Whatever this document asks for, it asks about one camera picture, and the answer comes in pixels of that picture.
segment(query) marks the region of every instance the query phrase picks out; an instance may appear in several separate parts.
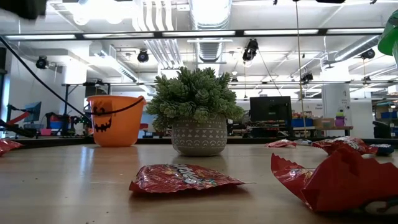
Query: box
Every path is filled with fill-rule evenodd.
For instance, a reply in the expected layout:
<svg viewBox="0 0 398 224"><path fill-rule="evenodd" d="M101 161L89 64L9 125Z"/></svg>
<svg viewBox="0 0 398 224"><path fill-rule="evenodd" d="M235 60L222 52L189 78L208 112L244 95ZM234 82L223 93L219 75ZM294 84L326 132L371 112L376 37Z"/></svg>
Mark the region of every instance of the box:
<svg viewBox="0 0 398 224"><path fill-rule="evenodd" d="M335 119L334 118L314 119L313 125L318 128L333 128L335 127Z"/></svg>

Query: wooden table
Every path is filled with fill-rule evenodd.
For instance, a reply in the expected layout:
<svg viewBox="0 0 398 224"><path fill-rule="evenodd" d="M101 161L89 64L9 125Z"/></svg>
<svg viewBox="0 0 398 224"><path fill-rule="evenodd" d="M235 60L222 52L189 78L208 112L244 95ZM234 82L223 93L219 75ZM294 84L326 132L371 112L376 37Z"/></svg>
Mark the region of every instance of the wooden table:
<svg viewBox="0 0 398 224"><path fill-rule="evenodd" d="M382 222L381 218L311 212L272 175L273 152L306 167L316 167L326 158L325 152L311 147L266 149L262 145L229 145L215 157L178 157L171 145L11 151L0 158L0 223ZM398 165L394 157L379 160ZM197 164L255 184L177 195L128 191L141 166L166 163Z"/></svg>

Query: jack-o'-lantern face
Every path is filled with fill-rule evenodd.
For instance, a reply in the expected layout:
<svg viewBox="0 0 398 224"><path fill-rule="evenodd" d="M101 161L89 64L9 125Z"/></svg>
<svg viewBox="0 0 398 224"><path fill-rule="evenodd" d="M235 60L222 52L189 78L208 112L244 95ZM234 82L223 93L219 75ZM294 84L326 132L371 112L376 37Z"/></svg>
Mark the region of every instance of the jack-o'-lantern face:
<svg viewBox="0 0 398 224"><path fill-rule="evenodd" d="M100 101L93 105L94 113L105 113L112 111L112 101ZM112 126L112 116L116 114L94 115L93 124L96 132L106 132Z"/></svg>

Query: candy wrapper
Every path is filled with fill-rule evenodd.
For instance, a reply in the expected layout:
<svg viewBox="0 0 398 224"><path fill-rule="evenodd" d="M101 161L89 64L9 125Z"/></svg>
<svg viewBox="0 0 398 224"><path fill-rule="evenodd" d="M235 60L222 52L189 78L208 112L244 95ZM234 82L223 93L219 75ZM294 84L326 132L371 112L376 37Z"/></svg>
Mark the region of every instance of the candy wrapper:
<svg viewBox="0 0 398 224"><path fill-rule="evenodd" d="M19 144L18 142L6 139L0 139L0 157L5 153L9 152L11 149L15 149L21 146L22 144Z"/></svg>
<svg viewBox="0 0 398 224"><path fill-rule="evenodd" d="M369 147L372 151L377 151L377 156L390 156L395 151L389 144L372 144Z"/></svg>
<svg viewBox="0 0 398 224"><path fill-rule="evenodd" d="M162 164L141 167L129 190L134 192L171 193L179 190L203 190L222 185L244 184L215 170L195 165Z"/></svg>
<svg viewBox="0 0 398 224"><path fill-rule="evenodd" d="M378 150L378 148L367 146L362 139L350 136L316 141L312 143L312 146L325 150L329 156L335 151L356 151L363 155L376 154Z"/></svg>
<svg viewBox="0 0 398 224"><path fill-rule="evenodd" d="M267 143L266 147L296 147L296 145L297 145L296 142L292 142L287 139L282 139L271 143Z"/></svg>
<svg viewBox="0 0 398 224"><path fill-rule="evenodd" d="M313 211L398 214L398 169L391 163L336 151L313 170L273 154L271 171Z"/></svg>
<svg viewBox="0 0 398 224"><path fill-rule="evenodd" d="M294 142L299 146L311 146L311 144L312 144L312 141L307 140L307 139L298 139L298 140L294 140Z"/></svg>

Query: computer monitor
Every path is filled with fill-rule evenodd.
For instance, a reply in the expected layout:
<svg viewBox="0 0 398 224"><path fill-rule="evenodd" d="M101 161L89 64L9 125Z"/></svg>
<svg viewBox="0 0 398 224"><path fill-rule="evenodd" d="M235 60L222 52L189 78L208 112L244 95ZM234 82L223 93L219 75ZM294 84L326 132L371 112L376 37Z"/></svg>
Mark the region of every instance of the computer monitor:
<svg viewBox="0 0 398 224"><path fill-rule="evenodd" d="M290 96L250 97L250 120L292 120Z"/></svg>
<svg viewBox="0 0 398 224"><path fill-rule="evenodd" d="M42 102L25 105L25 110L29 111L29 116L24 119L24 122L39 121L41 108L42 108Z"/></svg>

